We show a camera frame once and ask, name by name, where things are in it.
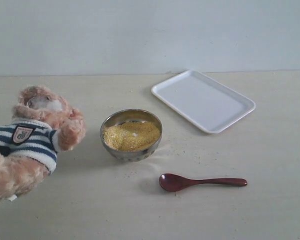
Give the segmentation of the dark red wooden spoon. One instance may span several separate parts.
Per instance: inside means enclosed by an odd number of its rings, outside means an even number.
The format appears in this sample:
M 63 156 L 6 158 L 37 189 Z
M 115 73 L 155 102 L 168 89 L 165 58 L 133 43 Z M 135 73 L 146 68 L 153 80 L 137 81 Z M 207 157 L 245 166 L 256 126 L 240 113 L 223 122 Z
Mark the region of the dark red wooden spoon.
M 190 179 L 173 173 L 164 173 L 159 177 L 160 186 L 168 192 L 178 192 L 188 187 L 211 184 L 245 187 L 248 181 L 243 178 L 209 178 L 209 179 Z

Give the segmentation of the plush teddy bear striped sweater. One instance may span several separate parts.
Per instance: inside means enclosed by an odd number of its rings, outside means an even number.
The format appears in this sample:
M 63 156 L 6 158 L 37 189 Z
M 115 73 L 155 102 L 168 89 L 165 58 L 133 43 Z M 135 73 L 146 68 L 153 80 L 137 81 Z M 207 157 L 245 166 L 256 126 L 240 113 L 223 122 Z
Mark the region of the plush teddy bear striped sweater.
M 20 91 L 11 122 L 0 126 L 0 201 L 13 201 L 37 187 L 86 135 L 78 108 L 41 85 Z

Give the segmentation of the stainless steel bowl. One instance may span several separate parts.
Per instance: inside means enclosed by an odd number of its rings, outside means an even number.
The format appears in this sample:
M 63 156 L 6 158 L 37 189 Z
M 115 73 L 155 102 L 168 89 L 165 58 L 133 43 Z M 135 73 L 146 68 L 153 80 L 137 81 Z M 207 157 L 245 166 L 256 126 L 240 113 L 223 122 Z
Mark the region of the stainless steel bowl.
M 123 123 L 129 123 L 129 122 L 153 123 L 160 130 L 159 139 L 153 145 L 141 151 L 126 152 L 126 151 L 115 150 L 109 147 L 103 139 L 103 132 L 105 128 L 121 125 Z M 137 108 L 124 109 L 113 113 L 108 118 L 106 118 L 106 120 L 104 120 L 104 122 L 100 127 L 100 139 L 102 145 L 113 157 L 115 157 L 116 159 L 122 162 L 138 162 L 148 158 L 157 150 L 162 139 L 162 133 L 163 133 L 163 127 L 159 118 L 147 110 L 137 109 Z

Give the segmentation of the yellow millet grains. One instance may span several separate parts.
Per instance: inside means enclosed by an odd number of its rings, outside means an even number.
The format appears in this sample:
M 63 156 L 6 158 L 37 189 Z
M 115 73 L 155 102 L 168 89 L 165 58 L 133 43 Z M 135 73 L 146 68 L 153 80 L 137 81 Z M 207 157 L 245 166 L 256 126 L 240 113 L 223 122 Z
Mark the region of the yellow millet grains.
M 152 122 L 125 122 L 105 128 L 103 140 L 117 151 L 138 152 L 153 145 L 161 136 Z

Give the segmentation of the white plastic tray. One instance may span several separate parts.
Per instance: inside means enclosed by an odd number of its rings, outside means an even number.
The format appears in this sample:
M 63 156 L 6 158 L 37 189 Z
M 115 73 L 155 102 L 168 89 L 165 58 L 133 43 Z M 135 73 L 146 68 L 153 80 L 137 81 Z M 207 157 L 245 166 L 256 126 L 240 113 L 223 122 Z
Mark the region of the white plastic tray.
M 154 85 L 151 93 L 207 134 L 221 133 L 256 108 L 253 100 L 195 70 Z

